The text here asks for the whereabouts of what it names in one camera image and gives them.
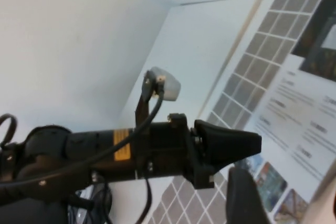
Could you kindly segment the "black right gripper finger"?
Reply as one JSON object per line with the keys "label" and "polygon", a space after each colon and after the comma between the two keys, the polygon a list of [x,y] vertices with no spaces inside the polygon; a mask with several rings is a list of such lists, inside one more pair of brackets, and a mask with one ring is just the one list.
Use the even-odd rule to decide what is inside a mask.
{"label": "black right gripper finger", "polygon": [[257,185],[245,169],[232,167],[228,173],[227,223],[269,223]]}

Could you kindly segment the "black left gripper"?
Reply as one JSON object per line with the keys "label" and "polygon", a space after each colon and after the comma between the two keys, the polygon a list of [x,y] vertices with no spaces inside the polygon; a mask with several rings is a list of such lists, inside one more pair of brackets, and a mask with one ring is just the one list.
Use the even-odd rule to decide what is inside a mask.
{"label": "black left gripper", "polygon": [[195,120],[195,129],[189,129],[186,115],[179,113],[169,119],[151,123],[133,142],[137,178],[183,176],[195,189],[213,188],[216,172],[261,152],[257,133],[203,120]]}

